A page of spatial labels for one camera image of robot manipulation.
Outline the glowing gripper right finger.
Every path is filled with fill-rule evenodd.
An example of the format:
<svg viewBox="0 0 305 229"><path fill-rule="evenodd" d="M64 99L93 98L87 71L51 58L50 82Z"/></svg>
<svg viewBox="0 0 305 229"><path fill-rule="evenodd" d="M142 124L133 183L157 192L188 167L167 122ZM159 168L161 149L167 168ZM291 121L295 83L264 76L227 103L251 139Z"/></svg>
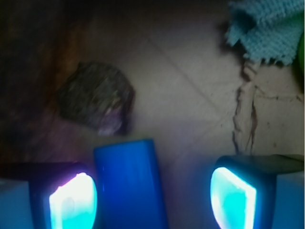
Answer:
<svg viewBox="0 0 305 229"><path fill-rule="evenodd" d="M210 201L221 229L303 229L302 155L222 156L213 168Z"/></svg>

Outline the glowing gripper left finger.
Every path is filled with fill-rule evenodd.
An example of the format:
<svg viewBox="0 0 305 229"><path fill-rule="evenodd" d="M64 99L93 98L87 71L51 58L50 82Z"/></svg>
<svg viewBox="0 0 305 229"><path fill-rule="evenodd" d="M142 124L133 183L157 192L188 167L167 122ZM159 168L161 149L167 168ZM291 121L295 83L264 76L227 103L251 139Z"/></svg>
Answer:
<svg viewBox="0 0 305 229"><path fill-rule="evenodd" d="M2 229L91 229L97 190L80 162L2 163Z"/></svg>

